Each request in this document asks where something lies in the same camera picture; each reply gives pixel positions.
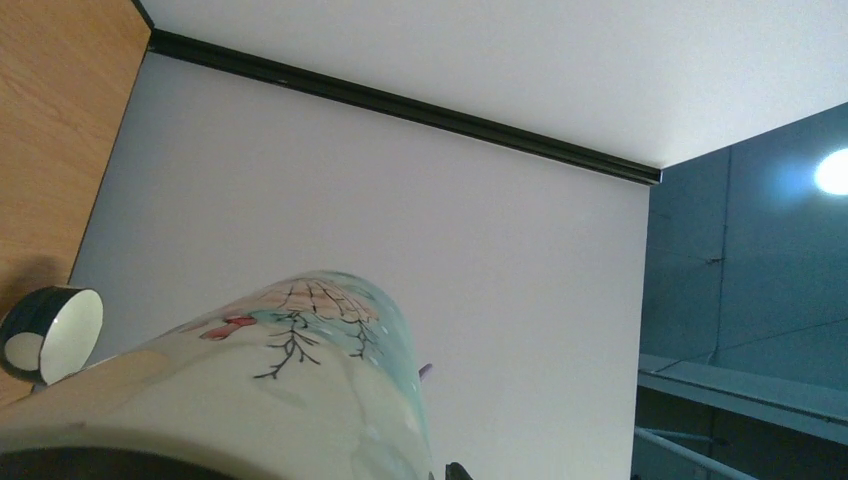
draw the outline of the black metal strip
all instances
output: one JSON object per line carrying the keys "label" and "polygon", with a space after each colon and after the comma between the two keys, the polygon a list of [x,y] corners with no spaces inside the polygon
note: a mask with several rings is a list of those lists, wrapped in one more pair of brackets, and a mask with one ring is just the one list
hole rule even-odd
{"label": "black metal strip", "polygon": [[150,18],[150,14],[147,13],[147,9],[144,8],[144,5],[141,4],[141,0],[132,0],[133,5],[135,5],[135,9],[138,10],[138,14],[141,15],[141,18],[144,20],[144,23],[147,24],[147,28],[153,30],[156,25],[153,24],[153,19]]}
{"label": "black metal strip", "polygon": [[518,128],[154,29],[150,51],[242,77],[448,130],[522,152],[656,185],[660,171]]}

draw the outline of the dark cup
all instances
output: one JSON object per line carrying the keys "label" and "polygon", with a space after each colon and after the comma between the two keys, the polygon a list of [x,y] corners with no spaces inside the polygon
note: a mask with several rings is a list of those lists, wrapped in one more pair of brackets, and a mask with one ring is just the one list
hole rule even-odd
{"label": "dark cup", "polygon": [[21,299],[0,325],[0,367],[51,385],[78,372],[103,325],[103,302],[88,288],[44,287]]}

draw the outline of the ceiling light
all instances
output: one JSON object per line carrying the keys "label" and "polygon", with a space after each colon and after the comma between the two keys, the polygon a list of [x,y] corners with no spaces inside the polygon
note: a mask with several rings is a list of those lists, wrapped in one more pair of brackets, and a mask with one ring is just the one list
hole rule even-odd
{"label": "ceiling light", "polygon": [[822,160],[816,169],[816,185],[831,195],[848,195],[848,148]]}

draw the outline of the wooden surface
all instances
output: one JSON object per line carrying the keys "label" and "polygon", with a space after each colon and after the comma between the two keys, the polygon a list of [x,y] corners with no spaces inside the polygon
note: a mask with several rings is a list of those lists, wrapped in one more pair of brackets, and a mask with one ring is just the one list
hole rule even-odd
{"label": "wooden surface", "polygon": [[149,35],[130,0],[0,1],[0,315],[67,282]]}

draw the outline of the white mug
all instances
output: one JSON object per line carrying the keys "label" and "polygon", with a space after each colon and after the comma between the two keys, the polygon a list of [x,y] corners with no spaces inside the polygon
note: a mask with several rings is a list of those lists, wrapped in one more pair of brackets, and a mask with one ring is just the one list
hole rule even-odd
{"label": "white mug", "polygon": [[112,478],[432,479],[420,389],[394,302],[311,272],[0,410],[0,471],[65,454]]}

